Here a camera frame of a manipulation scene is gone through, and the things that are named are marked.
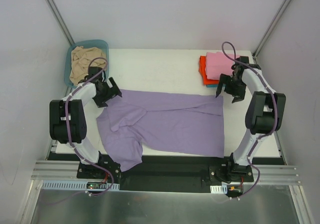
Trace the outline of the purple t-shirt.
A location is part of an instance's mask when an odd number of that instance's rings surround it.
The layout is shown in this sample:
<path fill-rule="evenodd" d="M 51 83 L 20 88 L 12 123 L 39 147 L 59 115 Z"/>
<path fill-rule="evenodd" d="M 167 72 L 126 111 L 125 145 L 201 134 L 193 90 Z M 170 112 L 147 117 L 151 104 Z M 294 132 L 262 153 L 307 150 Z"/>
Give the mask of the purple t-shirt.
<path fill-rule="evenodd" d="M 96 119 L 105 151 L 125 172 L 143 145 L 162 152 L 224 157 L 221 96 L 123 90 Z"/>

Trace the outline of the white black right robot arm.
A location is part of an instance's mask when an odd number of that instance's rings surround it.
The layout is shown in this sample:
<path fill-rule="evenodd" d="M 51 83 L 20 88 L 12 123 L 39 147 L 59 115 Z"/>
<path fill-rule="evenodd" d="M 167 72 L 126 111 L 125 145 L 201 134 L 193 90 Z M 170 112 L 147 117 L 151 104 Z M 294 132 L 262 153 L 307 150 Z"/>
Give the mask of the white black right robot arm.
<path fill-rule="evenodd" d="M 245 114 L 246 132 L 224 166 L 214 172 L 214 177 L 225 183 L 242 181 L 252 172 L 252 158 L 261 143 L 282 125 L 286 96 L 270 87 L 259 65 L 250 64 L 248 57 L 240 56 L 231 67 L 232 74 L 221 74 L 216 95 L 232 95 L 233 103 L 243 101 L 246 91 L 251 100 Z"/>

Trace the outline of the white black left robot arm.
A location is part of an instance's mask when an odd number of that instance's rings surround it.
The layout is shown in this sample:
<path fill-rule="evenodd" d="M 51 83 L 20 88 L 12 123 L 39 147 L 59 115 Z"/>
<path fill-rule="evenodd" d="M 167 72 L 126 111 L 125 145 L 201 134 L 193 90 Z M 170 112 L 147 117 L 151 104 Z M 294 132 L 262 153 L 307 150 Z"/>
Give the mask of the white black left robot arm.
<path fill-rule="evenodd" d="M 105 175 L 106 167 L 99 162 L 100 152 L 87 137 L 85 106 L 94 101 L 98 108 L 106 108 L 107 102 L 121 97 L 122 92 L 112 77 L 111 85 L 106 81 L 105 70 L 89 67 L 88 75 L 63 99 L 49 103 L 49 133 L 52 140 L 69 146 L 81 163 L 89 165 L 88 172 L 99 179 Z"/>

